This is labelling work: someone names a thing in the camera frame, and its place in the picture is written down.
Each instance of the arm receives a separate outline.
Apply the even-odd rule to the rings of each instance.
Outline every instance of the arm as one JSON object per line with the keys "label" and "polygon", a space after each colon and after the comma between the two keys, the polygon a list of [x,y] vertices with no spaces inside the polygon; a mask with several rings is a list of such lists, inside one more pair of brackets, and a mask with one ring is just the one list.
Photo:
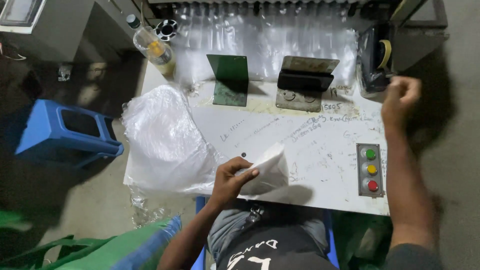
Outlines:
{"label": "arm", "polygon": [[386,183],[393,223],[390,249],[399,244],[434,248],[433,207],[405,133],[406,116],[420,97],[421,82],[394,77],[382,106],[388,145]]}
{"label": "arm", "polygon": [[248,170],[239,176],[235,173],[252,163],[236,157],[222,164],[216,171],[212,196],[193,220],[173,237],[165,249],[157,270],[190,269],[206,243],[213,222],[223,208],[240,193],[248,181],[255,178],[258,169]]}

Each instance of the hand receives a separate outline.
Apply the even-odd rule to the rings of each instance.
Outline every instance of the hand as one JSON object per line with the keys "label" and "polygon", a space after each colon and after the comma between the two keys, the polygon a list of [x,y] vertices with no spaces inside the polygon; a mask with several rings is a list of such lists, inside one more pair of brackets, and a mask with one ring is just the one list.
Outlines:
{"label": "hand", "polygon": [[387,88],[382,106],[385,134],[403,133],[408,113],[420,98],[419,79],[395,76]]}
{"label": "hand", "polygon": [[251,169],[239,176],[235,176],[235,173],[240,169],[250,168],[252,165],[253,163],[241,157],[232,158],[220,165],[216,170],[213,192],[208,202],[223,209],[230,201],[233,201],[239,195],[241,187],[257,177],[260,172],[258,169]]}

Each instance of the red button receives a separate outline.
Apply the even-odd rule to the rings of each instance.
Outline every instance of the red button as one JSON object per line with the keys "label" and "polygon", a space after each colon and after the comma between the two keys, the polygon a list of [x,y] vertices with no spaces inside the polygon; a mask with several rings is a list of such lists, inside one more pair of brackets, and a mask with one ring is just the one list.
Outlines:
{"label": "red button", "polygon": [[368,181],[368,190],[375,192],[378,190],[378,184],[375,181]]}

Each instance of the forearm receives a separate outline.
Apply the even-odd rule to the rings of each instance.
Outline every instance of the forearm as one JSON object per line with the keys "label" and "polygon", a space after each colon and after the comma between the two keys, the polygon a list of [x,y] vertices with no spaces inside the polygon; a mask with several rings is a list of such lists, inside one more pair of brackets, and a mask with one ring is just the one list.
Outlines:
{"label": "forearm", "polygon": [[414,243],[433,245],[433,207],[417,160],[401,132],[386,133],[387,197],[394,226],[392,246]]}
{"label": "forearm", "polygon": [[207,203],[193,220],[173,237],[157,269],[190,269],[205,245],[213,222],[221,211],[221,207]]}

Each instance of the person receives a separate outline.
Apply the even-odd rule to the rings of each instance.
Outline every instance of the person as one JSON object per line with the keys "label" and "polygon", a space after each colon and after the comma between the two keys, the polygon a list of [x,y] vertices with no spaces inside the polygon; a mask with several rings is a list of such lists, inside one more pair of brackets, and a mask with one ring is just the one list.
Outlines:
{"label": "person", "polygon": [[[383,266],[386,270],[442,268],[434,254],[432,201],[405,131],[420,89],[418,79],[393,77],[382,106],[388,146],[386,185],[393,223],[390,250]],[[323,253],[327,244],[320,220],[295,217],[288,222],[293,219],[288,205],[275,205],[273,211],[262,206],[252,208],[245,202],[235,205],[242,186],[259,171],[251,169],[239,176],[235,172],[251,165],[236,157],[218,167],[212,196],[171,240],[158,270],[190,269],[206,242],[219,270],[335,269]]]}

